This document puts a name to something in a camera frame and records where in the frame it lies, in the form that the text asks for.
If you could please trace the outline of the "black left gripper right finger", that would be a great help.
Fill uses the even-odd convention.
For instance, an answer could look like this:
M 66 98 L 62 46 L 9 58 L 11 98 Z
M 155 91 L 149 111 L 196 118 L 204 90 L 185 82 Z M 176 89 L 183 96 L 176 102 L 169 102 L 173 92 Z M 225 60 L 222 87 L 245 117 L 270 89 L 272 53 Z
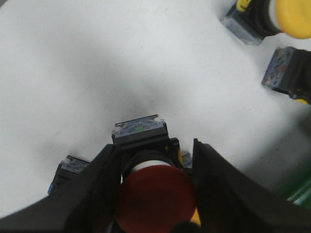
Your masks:
M 193 141 L 193 181 L 205 233 L 309 233 L 311 212 L 249 179 L 211 145 Z

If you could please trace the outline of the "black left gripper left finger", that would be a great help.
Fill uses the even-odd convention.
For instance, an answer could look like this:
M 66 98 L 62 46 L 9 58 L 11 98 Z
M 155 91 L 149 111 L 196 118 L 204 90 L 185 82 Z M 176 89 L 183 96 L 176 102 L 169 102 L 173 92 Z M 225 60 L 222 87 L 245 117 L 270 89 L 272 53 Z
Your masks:
M 105 233 L 121 183 L 121 152 L 108 144 L 76 177 L 0 220 L 2 233 Z

